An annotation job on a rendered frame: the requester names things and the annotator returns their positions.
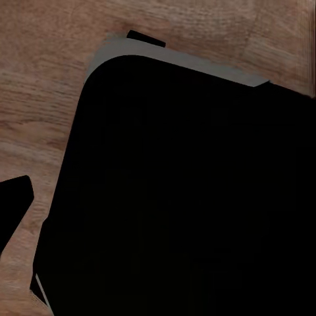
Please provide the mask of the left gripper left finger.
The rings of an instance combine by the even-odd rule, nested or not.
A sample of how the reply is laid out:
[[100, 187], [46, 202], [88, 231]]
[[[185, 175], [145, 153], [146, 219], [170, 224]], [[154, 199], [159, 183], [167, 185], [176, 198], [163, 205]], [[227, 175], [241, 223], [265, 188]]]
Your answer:
[[34, 200], [30, 177], [0, 182], [0, 255]]

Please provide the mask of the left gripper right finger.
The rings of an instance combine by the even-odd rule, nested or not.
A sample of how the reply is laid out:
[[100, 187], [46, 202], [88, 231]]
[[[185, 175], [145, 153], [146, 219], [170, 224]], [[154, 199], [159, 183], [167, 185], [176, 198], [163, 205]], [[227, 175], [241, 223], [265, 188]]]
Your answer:
[[296, 187], [295, 198], [316, 228], [316, 178], [301, 175]]

